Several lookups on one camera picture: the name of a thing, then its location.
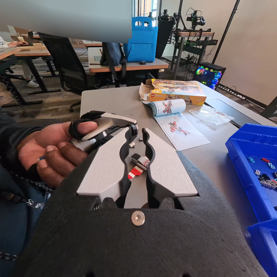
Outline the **yellow toy box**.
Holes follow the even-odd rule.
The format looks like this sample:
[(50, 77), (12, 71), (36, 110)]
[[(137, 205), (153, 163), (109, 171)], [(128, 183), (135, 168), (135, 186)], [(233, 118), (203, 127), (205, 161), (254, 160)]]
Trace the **yellow toy box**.
[(141, 83), (139, 94), (144, 101), (183, 99), (190, 105), (198, 106), (202, 106), (207, 98), (196, 81), (148, 79), (146, 84)]

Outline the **sparse toy brick group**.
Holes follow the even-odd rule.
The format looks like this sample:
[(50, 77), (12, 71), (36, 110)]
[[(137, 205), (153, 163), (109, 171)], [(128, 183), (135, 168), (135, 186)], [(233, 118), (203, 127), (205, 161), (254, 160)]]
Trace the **sparse toy brick group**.
[(264, 157), (247, 157), (259, 183), (271, 190), (277, 189), (277, 161)]

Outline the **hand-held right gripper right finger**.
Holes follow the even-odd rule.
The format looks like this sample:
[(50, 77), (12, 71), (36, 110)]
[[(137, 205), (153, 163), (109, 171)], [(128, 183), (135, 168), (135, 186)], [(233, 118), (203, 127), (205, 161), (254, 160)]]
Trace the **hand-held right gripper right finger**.
[(177, 151), (148, 128), (142, 129), (147, 166), (147, 197), (149, 208), (159, 208), (165, 198), (198, 196)]

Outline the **RGB lit computer tower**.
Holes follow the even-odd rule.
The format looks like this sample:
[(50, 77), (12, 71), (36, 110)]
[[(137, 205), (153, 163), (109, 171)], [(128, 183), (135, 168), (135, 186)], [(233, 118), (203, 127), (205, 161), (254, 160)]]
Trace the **RGB lit computer tower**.
[(198, 81), (215, 90), (225, 71), (225, 67), (208, 62), (202, 62), (199, 63), (197, 69), (195, 70), (192, 80)]

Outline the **black rack table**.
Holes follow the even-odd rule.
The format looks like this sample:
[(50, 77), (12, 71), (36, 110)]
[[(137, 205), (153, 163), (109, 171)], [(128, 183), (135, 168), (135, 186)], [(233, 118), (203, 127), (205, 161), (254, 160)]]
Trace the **black rack table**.
[(174, 71), (173, 80), (176, 80), (182, 53), (187, 52), (198, 57), (198, 66), (205, 55), (207, 46), (217, 46), (218, 40), (214, 39), (214, 32), (200, 30), (175, 30), (174, 51), (171, 62), (171, 70)]

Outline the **wooden top office desk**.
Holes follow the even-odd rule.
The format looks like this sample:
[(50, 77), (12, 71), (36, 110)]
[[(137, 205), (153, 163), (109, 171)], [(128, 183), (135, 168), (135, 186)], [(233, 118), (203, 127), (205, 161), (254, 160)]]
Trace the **wooden top office desk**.
[(33, 64), (33, 60), (41, 57), (47, 57), (47, 65), (50, 69), (51, 76), (56, 76), (55, 71), (52, 68), (51, 65), (51, 55), (49, 51), (46, 49), (45, 46), (43, 47), (13, 47), (13, 48), (1, 48), (1, 51), (4, 51), (5, 53), (1, 53), (1, 82), (5, 84), (6, 88), (9, 92), (14, 96), (16, 100), (16, 104), (5, 104), (3, 107), (13, 107), (13, 106), (28, 106), (28, 105), (35, 105), (35, 104), (42, 104), (42, 100), (36, 100), (36, 101), (25, 101), (23, 96), (19, 93), (19, 91), (16, 89), (14, 84), (11, 81), (11, 78), (17, 78), (19, 80), (25, 80), (24, 78), (16, 77), (12, 74), (7, 74), (6, 70), (12, 66), (15, 65), (18, 60), (25, 60), (29, 69), (31, 70), (34, 78), (36, 79), (36, 82), (39, 84), (40, 91), (35, 91), (30, 93), (31, 94), (45, 94), (45, 93), (51, 93), (51, 92), (61, 92), (61, 89), (54, 89), (54, 90), (48, 90), (45, 86), (43, 80), (41, 79), (41, 76), (39, 72), (37, 71), (35, 65)]

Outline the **instruction booklet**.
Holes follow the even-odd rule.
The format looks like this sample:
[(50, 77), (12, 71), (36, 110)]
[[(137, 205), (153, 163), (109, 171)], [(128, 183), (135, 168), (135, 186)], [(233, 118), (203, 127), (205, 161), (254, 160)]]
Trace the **instruction booklet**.
[(210, 141), (182, 114), (186, 109), (183, 99), (145, 101), (152, 108), (153, 117), (177, 151), (210, 144)]

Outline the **person's left forearm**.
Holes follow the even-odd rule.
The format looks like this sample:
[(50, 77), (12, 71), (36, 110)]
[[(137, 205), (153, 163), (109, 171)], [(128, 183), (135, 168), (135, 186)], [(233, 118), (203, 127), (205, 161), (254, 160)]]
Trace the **person's left forearm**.
[(31, 170), (26, 170), (18, 158), (17, 146), (28, 135), (42, 130), (41, 127), (23, 127), (1, 110), (0, 112), (0, 156), (1, 165), (8, 171), (30, 181), (41, 182), (37, 166), (31, 163)]

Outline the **blue felt bag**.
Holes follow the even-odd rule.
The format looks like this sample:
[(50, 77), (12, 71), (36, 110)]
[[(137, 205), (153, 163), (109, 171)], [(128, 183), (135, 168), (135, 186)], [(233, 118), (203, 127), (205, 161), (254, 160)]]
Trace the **blue felt bag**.
[(150, 17), (132, 18), (132, 38), (123, 44), (127, 62), (154, 62), (158, 26), (152, 26)]

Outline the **grey desk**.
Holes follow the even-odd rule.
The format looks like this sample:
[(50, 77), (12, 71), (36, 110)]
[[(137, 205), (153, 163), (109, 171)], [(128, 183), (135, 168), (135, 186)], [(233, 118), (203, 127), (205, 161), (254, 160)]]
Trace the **grey desk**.
[[(142, 137), (141, 129), (148, 128), (172, 146), (153, 118), (151, 107), (144, 105), (139, 99), (139, 88), (132, 86), (85, 91), (81, 96), (80, 115), (97, 110), (133, 118), (138, 123), (139, 137)], [(196, 106), (187, 105), (183, 114), (210, 141), (210, 144), (183, 150), (182, 153), (225, 195), (236, 212), (248, 245), (252, 247), (248, 227), (258, 220), (225, 145), (238, 128), (231, 123), (217, 127), (208, 126), (189, 112), (194, 108)]]

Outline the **black light stand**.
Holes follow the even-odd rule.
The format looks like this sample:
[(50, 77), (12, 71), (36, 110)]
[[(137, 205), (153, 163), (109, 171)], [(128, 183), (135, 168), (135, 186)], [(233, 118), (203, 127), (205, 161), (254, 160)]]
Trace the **black light stand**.
[(231, 15), (230, 15), (230, 17), (229, 17), (229, 20), (228, 20), (228, 22), (227, 22), (227, 25), (226, 25), (225, 30), (224, 30), (224, 32), (223, 32), (223, 35), (222, 35), (222, 37), (221, 37), (220, 43), (219, 43), (219, 45), (218, 45), (218, 47), (217, 47), (216, 53), (215, 53), (215, 55), (214, 55), (214, 57), (213, 57), (212, 64), (215, 64), (215, 61), (216, 61), (216, 59), (217, 59), (217, 56), (218, 56), (218, 54), (219, 54), (219, 52), (220, 52), (220, 49), (221, 49), (221, 47), (222, 47), (222, 45), (223, 45), (224, 39), (225, 39), (225, 37), (226, 37), (226, 35), (227, 35), (227, 32), (228, 32), (228, 30), (229, 30), (229, 28), (230, 28), (231, 22), (232, 22), (232, 20), (233, 20), (233, 18), (234, 18), (234, 15), (235, 15), (235, 13), (236, 13), (236, 11), (237, 11), (237, 9), (238, 9), (239, 3), (240, 3), (240, 0), (236, 0), (235, 5), (234, 5), (234, 8), (233, 8), (233, 10), (232, 10), (232, 12), (231, 12)]

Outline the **red white toy brick plane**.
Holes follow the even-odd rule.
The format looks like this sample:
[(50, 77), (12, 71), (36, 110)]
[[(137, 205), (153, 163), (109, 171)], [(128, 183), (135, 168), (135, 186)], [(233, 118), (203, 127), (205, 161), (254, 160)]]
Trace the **red white toy brick plane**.
[(128, 179), (132, 180), (136, 176), (140, 176), (144, 171), (147, 171), (149, 159), (146, 156), (142, 156), (138, 153), (131, 155), (132, 161), (135, 163), (135, 167), (128, 173)]

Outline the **blue plastic storage bin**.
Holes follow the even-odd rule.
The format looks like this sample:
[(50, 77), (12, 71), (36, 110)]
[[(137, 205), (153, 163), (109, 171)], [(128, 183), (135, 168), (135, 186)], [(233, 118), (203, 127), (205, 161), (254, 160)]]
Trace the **blue plastic storage bin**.
[(259, 183), (247, 157), (277, 160), (277, 128), (247, 123), (227, 140), (226, 147), (258, 222), (276, 219), (276, 190)]
[(277, 276), (277, 220), (248, 227), (251, 249), (268, 276)]

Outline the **wood edged grey table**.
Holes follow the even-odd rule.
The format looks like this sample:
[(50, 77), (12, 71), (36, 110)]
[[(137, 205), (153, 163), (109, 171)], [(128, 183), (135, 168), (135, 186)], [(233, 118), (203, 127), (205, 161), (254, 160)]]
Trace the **wood edged grey table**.
[(158, 79), (159, 71), (168, 68), (168, 63), (155, 58), (154, 62), (130, 62), (126, 64), (126, 75), (122, 80), (114, 79), (109, 66), (100, 65), (101, 47), (88, 47), (88, 69), (89, 75), (95, 77), (97, 84), (103, 84), (109, 80), (109, 85), (138, 86), (145, 84), (148, 79)]

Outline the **clear plastic bag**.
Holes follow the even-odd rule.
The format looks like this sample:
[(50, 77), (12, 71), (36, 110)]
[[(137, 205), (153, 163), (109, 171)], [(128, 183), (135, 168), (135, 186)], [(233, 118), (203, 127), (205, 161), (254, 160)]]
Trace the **clear plastic bag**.
[(203, 105), (198, 108), (189, 110), (189, 112), (196, 117), (197, 119), (203, 121), (208, 125), (219, 126), (230, 121), (233, 121), (235, 118), (228, 116), (213, 107)]

